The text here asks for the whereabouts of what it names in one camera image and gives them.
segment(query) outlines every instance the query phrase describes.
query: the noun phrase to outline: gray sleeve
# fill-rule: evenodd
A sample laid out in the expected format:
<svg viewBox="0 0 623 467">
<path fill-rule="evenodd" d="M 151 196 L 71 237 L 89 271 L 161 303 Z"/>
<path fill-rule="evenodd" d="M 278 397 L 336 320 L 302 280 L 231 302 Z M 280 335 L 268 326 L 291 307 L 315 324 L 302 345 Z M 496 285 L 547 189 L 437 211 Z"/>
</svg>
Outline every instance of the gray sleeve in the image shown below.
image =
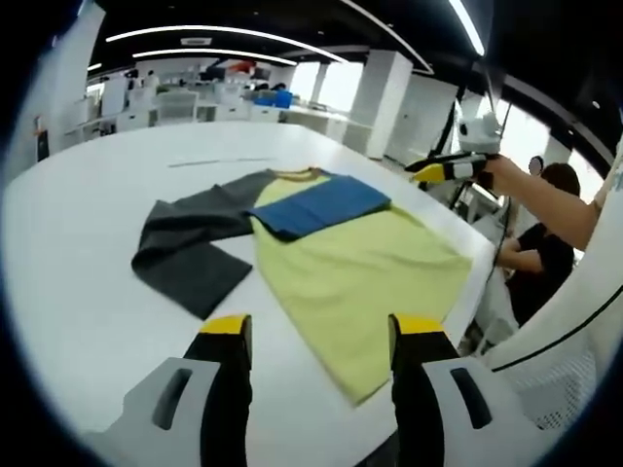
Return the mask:
<svg viewBox="0 0 623 467">
<path fill-rule="evenodd" d="M 274 180 L 265 170 L 173 203 L 157 201 L 132 269 L 147 285 L 205 319 L 251 271 L 248 263 L 210 242 L 252 234 L 246 211 Z"/>
</svg>

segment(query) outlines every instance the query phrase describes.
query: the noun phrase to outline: blue fabric panel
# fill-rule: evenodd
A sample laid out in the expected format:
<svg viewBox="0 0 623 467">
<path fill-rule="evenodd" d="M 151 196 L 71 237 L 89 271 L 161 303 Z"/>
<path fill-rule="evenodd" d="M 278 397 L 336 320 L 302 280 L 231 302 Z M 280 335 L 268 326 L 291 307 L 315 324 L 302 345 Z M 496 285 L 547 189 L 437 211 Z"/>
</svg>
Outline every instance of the blue fabric panel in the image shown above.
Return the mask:
<svg viewBox="0 0 623 467">
<path fill-rule="evenodd" d="M 359 180 L 338 175 L 249 213 L 281 240 L 296 240 L 327 227 L 387 209 L 391 200 Z"/>
</svg>

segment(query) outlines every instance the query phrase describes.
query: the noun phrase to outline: white table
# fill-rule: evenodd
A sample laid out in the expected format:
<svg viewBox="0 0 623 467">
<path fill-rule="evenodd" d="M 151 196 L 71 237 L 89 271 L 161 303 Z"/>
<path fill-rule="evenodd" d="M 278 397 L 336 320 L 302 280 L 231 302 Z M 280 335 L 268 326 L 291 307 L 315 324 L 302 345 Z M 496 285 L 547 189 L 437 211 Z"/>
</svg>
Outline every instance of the white table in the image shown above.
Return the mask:
<svg viewBox="0 0 623 467">
<path fill-rule="evenodd" d="M 206 160 L 220 162 L 184 165 Z M 201 326 L 130 268 L 154 201 L 267 166 L 312 164 L 380 189 L 473 259 L 444 323 L 458 344 L 480 300 L 493 246 L 398 175 L 300 126 L 211 123 L 115 134 L 37 164 L 5 198 L 4 262 L 18 337 L 71 427 L 108 427 L 121 414 L 124 395 L 167 357 L 183 355 Z M 251 235 L 218 244 L 256 264 Z M 250 466 L 350 467 L 396 429 L 390 384 L 352 408 L 256 269 L 212 317 L 241 312 L 253 316 Z"/>
<path fill-rule="evenodd" d="M 289 124 L 301 125 L 324 134 L 338 143 L 344 142 L 349 127 L 365 133 L 365 141 L 369 138 L 371 126 L 354 122 L 342 114 L 313 110 L 307 107 L 293 105 L 289 109 L 281 110 L 285 121 Z"/>
</svg>

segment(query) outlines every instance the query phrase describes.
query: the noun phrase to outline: black ceiling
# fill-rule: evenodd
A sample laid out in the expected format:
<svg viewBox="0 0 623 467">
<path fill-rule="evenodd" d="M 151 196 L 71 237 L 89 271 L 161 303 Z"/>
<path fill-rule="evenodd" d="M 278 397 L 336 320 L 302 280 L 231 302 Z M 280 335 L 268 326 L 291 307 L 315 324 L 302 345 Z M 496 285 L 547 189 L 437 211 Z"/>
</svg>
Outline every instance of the black ceiling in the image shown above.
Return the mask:
<svg viewBox="0 0 623 467">
<path fill-rule="evenodd" d="M 102 70 L 128 66 L 132 54 L 178 49 L 182 37 L 211 37 L 212 48 L 280 55 L 287 44 L 230 33 L 183 31 L 106 43 L 111 35 L 154 26 L 201 24 L 253 29 L 317 47 L 365 45 L 398 50 L 389 34 L 340 0 L 97 0 L 107 12 L 92 63 Z M 448 0 L 354 0 L 407 41 L 440 79 L 460 81 L 474 53 Z M 615 49 L 623 44 L 623 2 L 592 0 L 462 0 L 486 42 L 486 61 L 541 90 L 575 114 L 611 150 L 621 123 L 617 95 L 623 69 Z M 340 54 L 365 60 L 363 54 Z M 318 55 L 293 57 L 318 60 Z M 421 67 L 414 59 L 414 64 Z M 596 109 L 593 101 L 600 103 Z M 547 112 L 543 118 L 551 118 Z"/>
</svg>

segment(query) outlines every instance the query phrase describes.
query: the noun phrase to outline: person's arm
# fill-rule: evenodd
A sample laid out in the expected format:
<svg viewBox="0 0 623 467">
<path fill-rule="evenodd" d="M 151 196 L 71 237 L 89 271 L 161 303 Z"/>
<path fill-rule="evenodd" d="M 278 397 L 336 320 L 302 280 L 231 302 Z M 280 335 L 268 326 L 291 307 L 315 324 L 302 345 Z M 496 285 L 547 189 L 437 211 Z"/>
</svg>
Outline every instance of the person's arm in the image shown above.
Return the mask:
<svg viewBox="0 0 623 467">
<path fill-rule="evenodd" d="M 534 226 L 519 238 L 505 239 L 499 249 L 495 264 L 505 269 L 542 272 L 543 265 L 538 251 L 531 249 L 541 235 L 542 229 L 544 229 L 542 226 Z"/>
<path fill-rule="evenodd" d="M 506 238 L 502 242 L 502 246 L 499 248 L 499 251 L 519 251 L 522 249 L 522 245 L 519 243 L 517 238 Z"/>
<path fill-rule="evenodd" d="M 525 272 L 543 272 L 541 257 L 536 250 L 510 251 L 499 250 L 495 263 L 502 267 Z"/>
<path fill-rule="evenodd" d="M 528 175 L 502 156 L 489 161 L 486 170 L 494 175 L 497 192 L 519 201 L 551 232 L 569 245 L 579 250 L 586 248 L 599 218 L 595 205 L 588 205 L 545 180 Z"/>
</svg>

